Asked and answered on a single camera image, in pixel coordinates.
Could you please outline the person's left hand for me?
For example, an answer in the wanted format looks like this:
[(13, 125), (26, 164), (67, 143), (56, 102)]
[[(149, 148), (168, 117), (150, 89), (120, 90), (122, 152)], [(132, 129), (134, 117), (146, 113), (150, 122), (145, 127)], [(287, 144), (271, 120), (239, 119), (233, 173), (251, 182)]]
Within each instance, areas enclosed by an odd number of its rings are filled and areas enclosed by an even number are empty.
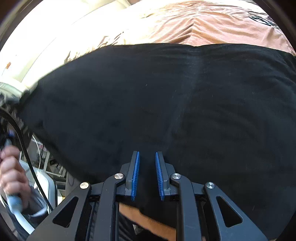
[(25, 170), (19, 163), (20, 151), (9, 145), (1, 151), (1, 189), (6, 196), (18, 195), (26, 209), (29, 204), (31, 188)]

